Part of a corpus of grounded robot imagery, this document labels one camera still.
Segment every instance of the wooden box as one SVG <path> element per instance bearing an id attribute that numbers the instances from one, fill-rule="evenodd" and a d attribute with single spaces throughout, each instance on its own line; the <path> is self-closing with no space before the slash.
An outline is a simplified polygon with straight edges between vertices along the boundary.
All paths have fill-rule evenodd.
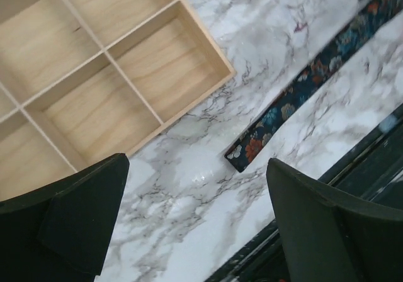
<path id="1" fill-rule="evenodd" d="M 132 155 L 234 76 L 185 0 L 0 8 L 0 201 Z"/>

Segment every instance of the marble countertop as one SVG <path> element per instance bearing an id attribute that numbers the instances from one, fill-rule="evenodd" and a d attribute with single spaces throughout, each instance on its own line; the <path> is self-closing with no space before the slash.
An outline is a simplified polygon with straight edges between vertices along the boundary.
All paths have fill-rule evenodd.
<path id="1" fill-rule="evenodd" d="M 189 0 L 238 71 L 130 160 L 97 282 L 202 282 L 273 218 L 266 164 L 318 178 L 403 100 L 403 15 L 238 173 L 223 154 L 352 17 L 357 0 Z"/>

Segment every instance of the wooden bottom panel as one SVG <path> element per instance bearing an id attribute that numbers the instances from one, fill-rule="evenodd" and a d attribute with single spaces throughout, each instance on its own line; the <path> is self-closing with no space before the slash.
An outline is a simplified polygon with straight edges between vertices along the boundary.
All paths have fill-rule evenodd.
<path id="1" fill-rule="evenodd" d="M 20 0 L 14 0 L 18 6 Z M 60 0 L 39 0 L 0 21 L 0 77 L 19 102 L 99 51 Z"/>
<path id="2" fill-rule="evenodd" d="M 0 121 L 1 118 L 15 109 L 15 105 L 0 89 Z"/>
<path id="3" fill-rule="evenodd" d="M 108 45 L 173 0 L 71 0 L 96 36 Z"/>
<path id="4" fill-rule="evenodd" d="M 114 153 L 132 150 L 160 127 L 110 65 L 43 113 L 89 165 Z"/>
<path id="5" fill-rule="evenodd" d="M 164 121 L 222 80 L 178 18 L 136 44 L 117 62 Z"/>
<path id="6" fill-rule="evenodd" d="M 0 124 L 0 201 L 73 173 L 21 113 Z"/>

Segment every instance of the black object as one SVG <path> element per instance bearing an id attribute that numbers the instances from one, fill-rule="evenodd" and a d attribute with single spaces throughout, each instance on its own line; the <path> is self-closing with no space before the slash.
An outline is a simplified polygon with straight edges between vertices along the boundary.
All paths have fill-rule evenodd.
<path id="1" fill-rule="evenodd" d="M 0 202 L 0 281 L 94 281 L 105 261 L 128 167 L 125 154 L 115 154 Z"/>
<path id="2" fill-rule="evenodd" d="M 293 282 L 403 277 L 403 211 L 320 183 L 278 159 L 267 179 Z"/>

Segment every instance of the dark floral fabric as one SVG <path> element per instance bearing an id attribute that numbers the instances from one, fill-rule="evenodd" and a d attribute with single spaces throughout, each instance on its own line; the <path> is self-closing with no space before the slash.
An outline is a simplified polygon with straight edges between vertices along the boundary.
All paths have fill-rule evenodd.
<path id="1" fill-rule="evenodd" d="M 225 158 L 239 172 L 245 170 L 282 124 L 399 13 L 402 5 L 403 0 L 371 0 L 236 140 Z"/>

